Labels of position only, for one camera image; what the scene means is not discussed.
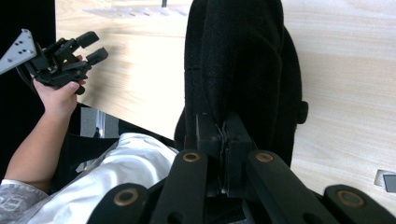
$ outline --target round metal fitting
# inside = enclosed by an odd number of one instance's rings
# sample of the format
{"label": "round metal fitting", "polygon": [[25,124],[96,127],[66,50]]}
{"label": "round metal fitting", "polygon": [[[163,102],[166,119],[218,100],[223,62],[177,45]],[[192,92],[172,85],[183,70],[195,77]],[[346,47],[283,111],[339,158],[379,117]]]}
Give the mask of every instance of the round metal fitting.
{"label": "round metal fitting", "polygon": [[126,206],[131,203],[134,203],[136,199],[139,197],[139,193],[136,189],[123,189],[116,194],[114,197],[114,203],[118,206]]}
{"label": "round metal fitting", "polygon": [[188,162],[198,161],[201,157],[195,152],[189,152],[183,155],[183,160]]}
{"label": "round metal fitting", "polygon": [[337,197],[341,201],[341,203],[347,206],[356,207],[356,208],[364,206],[363,198],[349,190],[345,190],[345,189],[338,190]]}
{"label": "round metal fitting", "polygon": [[274,157],[268,153],[261,152],[256,155],[256,159],[261,162],[270,162],[274,160]]}

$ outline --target person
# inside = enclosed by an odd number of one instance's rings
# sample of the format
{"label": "person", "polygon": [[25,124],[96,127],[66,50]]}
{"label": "person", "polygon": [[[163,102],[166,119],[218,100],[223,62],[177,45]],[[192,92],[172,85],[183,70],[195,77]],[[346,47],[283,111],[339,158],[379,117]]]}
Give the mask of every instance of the person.
{"label": "person", "polygon": [[86,223],[94,207],[117,185],[149,188],[167,177],[177,154],[153,137],[124,133],[65,188],[48,195],[75,95],[85,81],[55,90],[33,80],[45,112],[11,158],[0,186],[0,223]]}

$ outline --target black mechanical part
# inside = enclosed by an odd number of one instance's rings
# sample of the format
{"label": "black mechanical part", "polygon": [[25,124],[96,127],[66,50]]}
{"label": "black mechanical part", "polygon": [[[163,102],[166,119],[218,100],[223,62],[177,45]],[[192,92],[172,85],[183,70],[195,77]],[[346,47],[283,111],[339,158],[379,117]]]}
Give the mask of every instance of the black mechanical part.
{"label": "black mechanical part", "polygon": [[[22,34],[19,36],[21,40],[32,40],[33,38],[28,30],[23,29]],[[73,53],[79,48],[86,48],[92,43],[99,40],[97,34],[93,31],[89,31],[84,35],[79,36],[77,39],[66,40],[60,38],[57,42],[51,44],[45,49],[42,49],[39,44],[33,42],[27,45],[27,49],[35,54],[35,57],[28,57],[29,55],[23,55],[21,63],[11,63],[7,65],[5,71],[10,69],[12,66],[17,67],[23,81],[29,86],[33,86],[30,81],[30,75],[25,74],[25,69],[22,69],[22,65],[27,69],[33,78],[43,83],[44,85],[59,89],[66,85],[70,81],[79,82],[83,79],[88,78],[87,72],[92,69],[95,64],[105,60],[108,57],[108,53],[105,48],[100,48],[94,53],[87,56],[87,61],[81,61]],[[7,55],[15,55],[14,51],[19,49],[15,46],[11,46]],[[85,89],[80,86],[76,91],[76,94],[82,94]]]}
{"label": "black mechanical part", "polygon": [[136,184],[122,184],[109,191],[99,202],[88,224],[144,223],[144,211],[149,200],[149,191]]}
{"label": "black mechanical part", "polygon": [[[209,116],[197,115],[197,136],[186,137],[185,148],[176,156],[169,176],[148,189],[150,205],[126,211],[131,217],[144,217],[137,222],[129,218],[129,223],[211,223],[205,222],[207,216],[220,201],[240,201],[247,223],[396,223],[388,210],[352,187],[330,186],[323,196],[308,189],[274,152],[256,148],[235,113],[226,117],[222,129]],[[225,181],[215,185],[216,179]],[[105,196],[95,211],[113,209],[109,207],[113,198]],[[95,211],[92,220],[107,216]],[[126,223],[124,216],[112,217],[111,223]]]}

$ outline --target gray floor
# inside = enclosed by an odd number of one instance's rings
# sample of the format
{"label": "gray floor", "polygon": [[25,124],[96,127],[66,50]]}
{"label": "gray floor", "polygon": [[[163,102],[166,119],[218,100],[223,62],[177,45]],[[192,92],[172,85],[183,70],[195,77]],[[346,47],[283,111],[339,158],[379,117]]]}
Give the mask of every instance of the gray floor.
{"label": "gray floor", "polygon": [[[96,113],[93,108],[81,108],[81,135],[93,137],[96,131]],[[105,138],[119,137],[119,120],[113,116],[106,115]]]}

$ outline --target light wood surface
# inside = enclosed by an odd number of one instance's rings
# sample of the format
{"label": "light wood surface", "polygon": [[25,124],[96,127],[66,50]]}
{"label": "light wood surface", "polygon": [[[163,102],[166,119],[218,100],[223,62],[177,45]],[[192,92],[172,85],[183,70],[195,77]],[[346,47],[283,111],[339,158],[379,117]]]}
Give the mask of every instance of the light wood surface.
{"label": "light wood surface", "polygon": [[[58,37],[93,30],[101,40],[82,54],[102,46],[110,53],[79,100],[172,138],[184,104],[187,18],[111,20],[82,11],[115,2],[56,0]],[[396,4],[284,0],[283,7],[310,105],[292,170],[320,194],[346,184],[396,216],[396,193],[374,184],[378,169],[396,172]]]}

